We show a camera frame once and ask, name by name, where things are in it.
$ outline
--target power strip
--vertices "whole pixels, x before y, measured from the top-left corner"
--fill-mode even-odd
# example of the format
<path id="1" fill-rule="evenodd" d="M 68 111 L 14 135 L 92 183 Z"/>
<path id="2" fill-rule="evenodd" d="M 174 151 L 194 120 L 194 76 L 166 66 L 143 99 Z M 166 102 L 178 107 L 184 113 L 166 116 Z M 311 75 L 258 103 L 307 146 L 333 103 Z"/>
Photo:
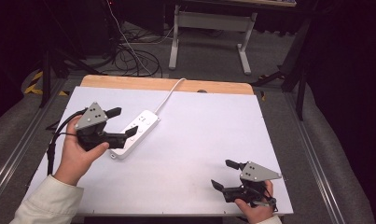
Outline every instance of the power strip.
<path id="1" fill-rule="evenodd" d="M 135 149 L 144 138 L 152 131 L 160 122 L 160 118 L 151 111 L 144 110 L 136 119 L 134 119 L 127 127 L 121 131 L 125 133 L 127 130 L 138 126 L 137 133 L 128 138 L 124 144 L 124 148 L 110 149 L 111 158 L 126 158 L 133 149 Z"/>

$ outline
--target white sleeve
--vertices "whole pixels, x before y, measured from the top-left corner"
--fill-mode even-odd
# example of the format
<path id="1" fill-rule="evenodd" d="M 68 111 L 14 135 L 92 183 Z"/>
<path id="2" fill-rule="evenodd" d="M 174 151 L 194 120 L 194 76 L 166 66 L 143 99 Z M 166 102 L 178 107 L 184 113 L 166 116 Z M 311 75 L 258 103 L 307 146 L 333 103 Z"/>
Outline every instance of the white sleeve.
<path id="1" fill-rule="evenodd" d="M 282 224 L 278 216 L 273 216 L 269 219 L 259 222 L 258 224 Z"/>
<path id="2" fill-rule="evenodd" d="M 21 203 L 10 223 L 70 223 L 82 197 L 83 188 L 64 184 L 49 175 Z"/>

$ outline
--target hand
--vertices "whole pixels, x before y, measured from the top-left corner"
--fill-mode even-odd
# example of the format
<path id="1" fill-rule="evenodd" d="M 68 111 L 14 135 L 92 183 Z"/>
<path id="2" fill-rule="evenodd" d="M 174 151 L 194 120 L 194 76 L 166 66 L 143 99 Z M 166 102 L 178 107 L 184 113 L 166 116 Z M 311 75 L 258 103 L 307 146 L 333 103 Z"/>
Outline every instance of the hand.
<path id="1" fill-rule="evenodd" d="M 80 177 L 82 177 L 91 167 L 91 164 L 103 155 L 109 148 L 109 144 L 104 142 L 90 151 L 83 149 L 75 134 L 75 125 L 81 116 L 74 117 L 66 126 L 66 132 L 63 143 L 63 154 L 60 166 L 54 175 L 59 181 L 76 186 Z"/>
<path id="2" fill-rule="evenodd" d="M 265 192 L 265 195 L 270 197 L 272 196 L 272 182 L 266 180 L 265 184 L 267 191 L 270 193 L 269 195 L 268 192 Z M 244 213 L 250 224 L 258 223 L 272 217 L 272 206 L 258 205 L 256 207 L 251 207 L 241 199 L 236 199 L 234 202 Z"/>

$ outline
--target white tabletop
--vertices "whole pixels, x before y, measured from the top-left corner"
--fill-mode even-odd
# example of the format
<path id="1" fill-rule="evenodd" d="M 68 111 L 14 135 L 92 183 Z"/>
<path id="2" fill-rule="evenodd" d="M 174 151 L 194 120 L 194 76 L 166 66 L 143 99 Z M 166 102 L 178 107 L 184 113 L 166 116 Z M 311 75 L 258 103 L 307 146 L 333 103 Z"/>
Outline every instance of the white tabletop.
<path id="1" fill-rule="evenodd" d="M 119 133 L 143 110 L 154 111 L 168 91 L 76 87 L 62 120 L 97 102 L 122 107 L 105 131 Z M 124 160 L 106 152 L 78 185 L 85 188 L 84 216 L 239 216 L 211 179 L 225 188 L 241 185 L 240 171 L 225 160 L 252 161 L 282 173 L 255 95 L 176 91 L 159 112 L 158 126 Z M 64 136 L 57 141 L 54 170 Z M 46 177 L 43 158 L 27 195 Z M 293 213 L 283 179 L 273 180 L 278 214 Z"/>

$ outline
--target gray gripper bracket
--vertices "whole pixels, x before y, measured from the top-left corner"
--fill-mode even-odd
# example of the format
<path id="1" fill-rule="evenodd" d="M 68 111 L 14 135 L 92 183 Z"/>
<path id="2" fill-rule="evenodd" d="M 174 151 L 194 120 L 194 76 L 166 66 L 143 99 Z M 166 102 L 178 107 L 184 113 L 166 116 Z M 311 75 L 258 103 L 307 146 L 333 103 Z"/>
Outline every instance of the gray gripper bracket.
<path id="1" fill-rule="evenodd" d="M 260 182 L 265 180 L 279 179 L 282 175 L 278 174 L 266 167 L 260 166 L 254 162 L 249 161 L 241 172 L 240 178 Z"/>
<path id="2" fill-rule="evenodd" d="M 80 120 L 77 122 L 77 124 L 75 125 L 75 130 L 78 131 L 84 128 L 88 128 L 107 120 L 108 117 L 103 109 L 97 104 L 97 102 L 94 102 L 83 114 L 82 118 L 80 118 Z"/>

